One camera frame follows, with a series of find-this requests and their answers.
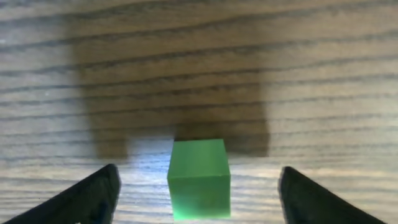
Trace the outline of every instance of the cube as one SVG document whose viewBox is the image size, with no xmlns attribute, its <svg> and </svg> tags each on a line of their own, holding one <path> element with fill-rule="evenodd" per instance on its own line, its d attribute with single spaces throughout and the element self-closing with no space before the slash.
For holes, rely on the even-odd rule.
<svg viewBox="0 0 398 224">
<path fill-rule="evenodd" d="M 231 174 L 224 141 L 176 141 L 167 175 L 175 220 L 228 218 Z"/>
</svg>

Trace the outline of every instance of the block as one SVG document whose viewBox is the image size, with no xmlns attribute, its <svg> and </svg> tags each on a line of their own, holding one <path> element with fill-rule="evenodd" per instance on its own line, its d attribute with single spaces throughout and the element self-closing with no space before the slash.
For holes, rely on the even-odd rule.
<svg viewBox="0 0 398 224">
<path fill-rule="evenodd" d="M 167 182 L 175 220 L 230 217 L 231 174 L 222 139 L 174 142 Z"/>
</svg>

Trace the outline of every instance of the brown wood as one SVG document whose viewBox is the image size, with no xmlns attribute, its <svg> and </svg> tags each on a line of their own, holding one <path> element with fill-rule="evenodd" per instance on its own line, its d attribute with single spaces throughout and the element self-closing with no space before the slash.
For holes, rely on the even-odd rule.
<svg viewBox="0 0 398 224">
<path fill-rule="evenodd" d="M 172 139 L 224 138 L 232 219 L 292 165 L 398 223 L 398 1 L 0 1 L 0 222 L 109 162 L 115 223 L 172 223 Z"/>
</svg>

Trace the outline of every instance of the wooden surface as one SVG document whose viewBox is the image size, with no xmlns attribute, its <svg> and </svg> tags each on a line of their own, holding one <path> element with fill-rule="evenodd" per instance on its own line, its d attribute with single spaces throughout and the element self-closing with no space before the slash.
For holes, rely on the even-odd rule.
<svg viewBox="0 0 398 224">
<path fill-rule="evenodd" d="M 115 223 L 172 223 L 172 139 L 224 138 L 232 219 L 290 164 L 398 223 L 397 0 L 0 0 L 0 222 L 119 165 Z"/>
</svg>

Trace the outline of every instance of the green cube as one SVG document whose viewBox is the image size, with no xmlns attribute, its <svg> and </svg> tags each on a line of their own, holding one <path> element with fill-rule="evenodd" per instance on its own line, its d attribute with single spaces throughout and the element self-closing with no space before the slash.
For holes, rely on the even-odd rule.
<svg viewBox="0 0 398 224">
<path fill-rule="evenodd" d="M 167 182 L 175 220 L 230 217 L 231 174 L 222 139 L 174 142 Z"/>
</svg>

